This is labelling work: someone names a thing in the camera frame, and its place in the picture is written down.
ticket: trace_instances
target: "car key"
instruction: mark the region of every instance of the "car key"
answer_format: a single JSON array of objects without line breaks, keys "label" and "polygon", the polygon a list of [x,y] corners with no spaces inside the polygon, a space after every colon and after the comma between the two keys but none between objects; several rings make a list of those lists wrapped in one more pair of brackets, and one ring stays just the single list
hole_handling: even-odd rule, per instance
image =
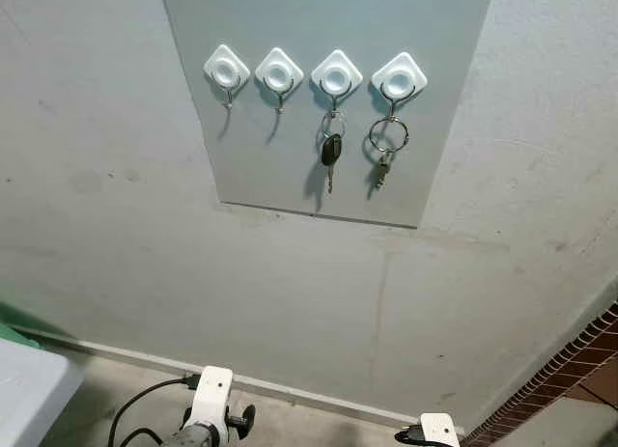
[{"label": "car key", "polygon": [[341,154],[341,135],[333,133],[326,138],[322,145],[322,164],[328,169],[328,194],[332,193],[332,177],[335,162]]}]

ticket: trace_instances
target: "metal hook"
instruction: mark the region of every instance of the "metal hook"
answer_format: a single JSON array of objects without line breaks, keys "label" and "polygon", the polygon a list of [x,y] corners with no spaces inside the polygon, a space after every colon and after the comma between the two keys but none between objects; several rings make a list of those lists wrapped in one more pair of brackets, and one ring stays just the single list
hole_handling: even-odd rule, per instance
[{"label": "metal hook", "polygon": [[276,110],[279,114],[281,114],[283,112],[283,101],[284,98],[283,96],[286,95],[287,93],[289,93],[292,88],[294,87],[294,78],[292,77],[290,79],[290,86],[288,88],[286,88],[283,92],[279,92],[277,90],[275,90],[274,88],[272,88],[267,81],[266,77],[262,77],[262,82],[264,82],[264,85],[271,90],[273,93],[275,93],[277,95],[277,98],[279,99],[279,105],[276,107]]},{"label": "metal hook", "polygon": [[332,95],[331,93],[329,93],[328,91],[326,91],[324,89],[324,86],[322,85],[322,79],[320,79],[320,90],[322,90],[324,92],[325,95],[328,95],[330,97],[330,99],[332,100],[332,109],[330,109],[330,114],[335,114],[337,112],[337,101],[341,98],[343,98],[345,95],[347,95],[350,90],[351,90],[351,81],[348,84],[348,88],[346,89],[346,91],[344,93],[340,93],[339,95]]},{"label": "metal hook", "polygon": [[221,90],[223,90],[227,94],[228,101],[224,102],[223,105],[227,109],[230,109],[232,107],[232,91],[235,90],[240,85],[240,75],[239,74],[237,75],[236,82],[234,82],[234,85],[232,85],[231,87],[224,87],[219,82],[217,82],[214,79],[214,75],[212,74],[212,72],[211,72],[211,79]]},{"label": "metal hook", "polygon": [[380,83],[379,84],[379,92],[382,94],[382,96],[384,98],[386,98],[388,101],[390,101],[390,110],[388,111],[388,117],[395,117],[395,109],[397,108],[397,105],[402,103],[402,102],[407,101],[410,98],[412,98],[412,95],[414,95],[415,91],[416,91],[416,85],[412,85],[412,91],[411,92],[409,92],[403,98],[394,99],[394,98],[391,98],[389,95],[387,95],[386,92],[384,91],[384,82]]}]

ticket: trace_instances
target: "green object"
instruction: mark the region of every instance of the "green object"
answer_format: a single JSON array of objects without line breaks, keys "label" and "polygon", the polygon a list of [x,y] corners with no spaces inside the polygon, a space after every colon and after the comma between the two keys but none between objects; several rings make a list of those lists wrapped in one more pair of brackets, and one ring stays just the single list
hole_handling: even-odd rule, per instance
[{"label": "green object", "polygon": [[32,339],[28,339],[12,328],[9,328],[5,324],[0,323],[0,338],[6,339],[8,341],[13,341],[14,343],[23,344],[24,346],[30,346],[31,348],[41,349],[41,345]]}]

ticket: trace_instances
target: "key fob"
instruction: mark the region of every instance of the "key fob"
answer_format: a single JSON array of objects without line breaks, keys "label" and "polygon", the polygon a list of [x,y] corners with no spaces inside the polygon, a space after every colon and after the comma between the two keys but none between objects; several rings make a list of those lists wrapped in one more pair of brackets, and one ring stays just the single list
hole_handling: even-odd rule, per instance
[{"label": "key fob", "polygon": [[322,164],[326,167],[333,165],[341,155],[341,135],[333,133],[322,145]]}]

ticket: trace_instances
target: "wall stain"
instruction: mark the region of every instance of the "wall stain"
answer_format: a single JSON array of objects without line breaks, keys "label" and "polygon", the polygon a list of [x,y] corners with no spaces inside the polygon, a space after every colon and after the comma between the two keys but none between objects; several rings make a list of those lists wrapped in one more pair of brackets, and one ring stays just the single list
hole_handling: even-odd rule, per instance
[{"label": "wall stain", "polygon": [[38,246],[0,244],[0,251],[9,251],[31,259],[55,259],[60,257],[57,251]]},{"label": "wall stain", "polygon": [[450,399],[451,397],[457,395],[457,392],[445,392],[444,394],[440,395],[440,401],[444,402],[447,401],[448,399]]},{"label": "wall stain", "polygon": [[540,151],[541,153],[544,153],[544,154],[558,154],[557,150],[553,150],[551,148],[547,148],[545,146],[536,145],[534,143],[530,143],[530,142],[523,141],[523,140],[496,138],[496,139],[493,140],[493,143],[504,144],[504,145],[513,145],[513,146],[518,146],[518,147],[522,147],[522,148],[530,148],[530,149],[533,149],[533,150]]},{"label": "wall stain", "polygon": [[528,165],[528,171],[532,172],[542,162],[543,162],[543,156],[542,155],[536,156],[534,159],[532,159],[532,162],[530,162],[530,165]]},{"label": "wall stain", "polygon": [[592,252],[597,244],[603,239],[603,234],[607,229],[610,231],[615,231],[618,227],[618,214],[617,209],[609,210],[604,214],[601,219],[601,223],[597,225],[597,227],[592,231],[591,236],[585,242],[583,247],[579,249],[579,255],[587,255],[589,252]]},{"label": "wall stain", "polygon": [[590,183],[593,180],[596,180],[597,177],[600,177],[604,173],[604,170],[605,170],[605,163],[601,162],[599,165],[597,165],[597,167],[595,167],[593,170],[588,172],[588,175],[586,175],[584,182]]},{"label": "wall stain", "polygon": [[75,172],[67,178],[67,183],[77,194],[100,193],[103,190],[101,177],[93,170]]},{"label": "wall stain", "polygon": [[23,29],[21,28],[21,26],[19,24],[17,24],[17,22],[15,21],[15,19],[13,19],[13,16],[11,15],[11,13],[9,13],[9,10],[7,10],[6,8],[0,6],[0,12],[3,13],[7,19],[9,20],[9,22],[11,23],[11,25],[13,26],[13,28],[15,29],[15,31],[19,34],[19,36],[28,44],[32,45],[32,42],[30,42],[30,39],[28,38],[28,36],[26,35],[26,33],[23,31]]},{"label": "wall stain", "polygon": [[129,182],[132,182],[132,183],[136,183],[142,180],[142,178],[139,175],[139,172],[137,172],[135,169],[126,169],[125,178]]},{"label": "wall stain", "polygon": [[58,114],[58,112],[56,111],[56,108],[52,106],[50,103],[48,103],[47,101],[45,101],[44,99],[39,99],[39,107],[43,111],[48,112],[49,114],[53,114],[53,115]]},{"label": "wall stain", "polygon": [[384,260],[382,261],[382,270],[379,277],[378,293],[376,294],[376,308],[374,314],[374,332],[371,338],[371,351],[368,361],[367,376],[369,379],[369,389],[373,390],[374,380],[376,377],[376,361],[378,360],[379,335],[382,330],[382,318],[384,307],[384,292],[386,290],[386,278],[388,276],[388,268],[392,259],[393,253],[385,252]]},{"label": "wall stain", "polygon": [[547,246],[549,249],[553,249],[555,252],[560,253],[569,247],[569,243],[563,239],[549,239]]},{"label": "wall stain", "polygon": [[485,241],[473,235],[453,233],[438,229],[411,230],[405,228],[388,228],[370,237],[370,242],[384,252],[406,252],[415,241],[426,242],[431,246],[450,249],[474,249],[477,252],[508,253],[511,247],[502,241]]}]

